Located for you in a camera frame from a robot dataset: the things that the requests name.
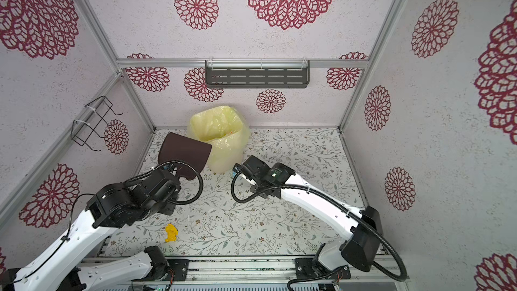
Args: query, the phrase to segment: yellow object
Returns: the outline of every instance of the yellow object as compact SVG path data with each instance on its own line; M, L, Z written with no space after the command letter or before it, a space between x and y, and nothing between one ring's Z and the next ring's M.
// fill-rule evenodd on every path
M165 231L167 232L167 238L165 239L165 243L176 241L176 236L178 235L178 230L174 227L173 224L168 224L165 227Z
M212 172L221 173L242 163L250 128L235 108L219 106L192 116L187 136L212 145L206 164Z

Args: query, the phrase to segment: translucent yellow trash bag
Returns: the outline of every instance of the translucent yellow trash bag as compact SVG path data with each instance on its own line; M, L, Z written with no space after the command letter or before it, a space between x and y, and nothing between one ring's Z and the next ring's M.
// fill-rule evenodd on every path
M213 172L221 173L242 163L250 128L234 108L219 106L192 116L187 136L212 145L206 164Z

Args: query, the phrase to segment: black cable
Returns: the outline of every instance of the black cable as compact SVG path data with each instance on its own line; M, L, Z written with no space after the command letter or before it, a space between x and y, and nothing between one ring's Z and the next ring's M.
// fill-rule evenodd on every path
M188 205L188 204L191 204L194 201L196 201L201 196L201 193L203 192L203 178L201 177L201 174L199 173L199 171L196 170L196 168L194 168L192 165L188 164L187 162L184 162L184 161L181 161L181 160L172 160L172 161L163 162L162 164L158 165L154 169L152 169L150 171L147 171L146 173L142 173L140 175L137 175L137 176L135 176L135 177L133 177L131 179L127 179L123 183L127 187L136 185L137 183L135 183L133 185L127 184L127 183L130 183L130 182L133 182L133 181L137 181L137 180L140 180L140 179L143 179L143 178L147 178L148 176L151 175L151 173L153 171L156 171L157 169L162 168L163 166L168 165L168 164L180 164L180 165L184 165L184 166L190 168L192 171L194 171L194 173L195 173L195 175L197 177L197 180L199 181L199 189L197 190L197 194L194 197L192 197L192 198L190 198L188 200L184 200L184 201L169 200L168 202L170 202L171 204L174 204L174 205Z
M27 276L24 276L23 278L21 278L21 279L19 279L19 280L13 281L13 282L12 282L13 284L14 284L14 283L17 283L17 282L20 282L20 281L22 281L23 279L27 279L29 276L31 276L31 275L33 275L34 273L36 273L40 268L42 268L42 266L43 266L43 265L45 265L45 263L46 263L46 262L48 262L48 260L49 260L52 256L54 256L54 254L55 254L55 253L56 253L56 252L61 248L61 246L62 246L66 241L69 241L69 240L70 240L70 238L68 238L68 236L70 235L70 229L71 229L71 227L72 227L72 215L73 215L73 213L74 213L75 203L77 202L77 200L78 200L80 197L82 197L82 196L86 196L86 195L94 196L94 194L92 194L92 193L83 193L83 194L78 195L78 196L75 198L74 203L72 204L72 209L70 210L70 221L69 221L69 223L68 223L68 231L67 231L67 233L66 233L66 236L62 236L62 237L61 237L61 240L62 240L61 244L60 244L60 245L59 245L59 246L54 250L54 252L52 252L52 254L50 254L50 256L49 256L49 257L47 257L47 259L46 259L43 263L41 263L41 265L40 265L40 266L38 266L38 268L37 268L37 269L35 269L33 272L31 272L31 273L30 273L29 275L27 275Z
M347 217L352 218L353 220L358 222L360 225L362 225L364 228L366 228L368 231L370 231L381 242L381 244L388 250L388 252L390 252L391 256L393 256L393 258L395 259L395 262L397 262L397 265L399 266L400 275L393 274L392 272L388 271L387 269L382 267L377 262L373 262L372 263L372 265L374 267L378 268L379 271L381 271L385 275L389 276L390 278L394 279L395 281L404 282L407 279L407 271L406 271L406 266L404 265L404 262L402 261L401 257L399 256L399 254L397 253L395 248L393 246L391 246L391 244L386 240L386 238L384 238L381 234L379 234L379 232L375 228L370 226L363 219L361 219L360 217L355 215L352 211L346 209L342 204L338 203L337 201L335 201L331 197L327 196L327 194L325 194L325 193L323 193L323 192L321 192L319 190L311 190L308 187L302 186L302 185L297 185L297 184L279 184L279 185L273 185L273 186L269 186L267 188L263 188L263 189L255 192L251 196L245 198L245 199L239 199L235 195L234 189L235 189L235 182L237 180L237 177L240 174L241 174L240 171L235 174L235 177L232 180L232 185L230 187L230 191L232 193L232 197L233 197L233 199L236 202L238 202L240 204L244 204L244 203L247 203L248 201L252 200L253 198L259 196L260 194L262 194L264 192L273 191L273 190L276 190L276 189L295 189L295 190L303 190L303 191L305 191L307 193L313 193L313 194L317 195L318 197L325 199L326 201L328 201L332 205L336 206L339 210L344 212Z
M321 275L321 276L316 276L315 278L289 280L289 282L288 282L288 289L289 289L289 291L294 291L294 289L291 287L291 284L293 284L293 283L312 282L312 281L317 281L317 280L321 280L321 279L326 279L329 276L334 275L337 272L339 272L339 270L341 270L342 268L344 268L344 266L340 266L340 267L336 268L335 270L333 270L330 273L327 273L327 274Z

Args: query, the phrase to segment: brown plastic object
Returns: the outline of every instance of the brown plastic object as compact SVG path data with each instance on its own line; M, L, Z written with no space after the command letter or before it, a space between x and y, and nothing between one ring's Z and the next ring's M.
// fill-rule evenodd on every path
M203 171L206 161L212 151L212 145L195 139L168 133L163 140L158 153L158 164L172 160L185 161L192 165L198 172ZM195 173L188 167L178 165L176 176L193 180Z

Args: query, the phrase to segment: white floral mat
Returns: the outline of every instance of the white floral mat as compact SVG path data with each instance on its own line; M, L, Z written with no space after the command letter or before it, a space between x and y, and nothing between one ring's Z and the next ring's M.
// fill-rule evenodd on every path
M158 152L169 132L159 130L144 160L142 172L157 165ZM284 163L307 181L348 204L363 207L352 171L336 129L251 130L245 159L255 155L269 166ZM339 239L328 225L302 208L278 198L257 197L237 204L230 195L232 172L202 172L201 197L176 206L172 216L156 214L131 227L118 230L101 256L131 256L147 246L158 245L172 255L286 255L314 254L322 243ZM237 194L250 195L249 183L239 179ZM197 182L182 179L180 200L197 191ZM179 231L176 241L165 243L165 227Z

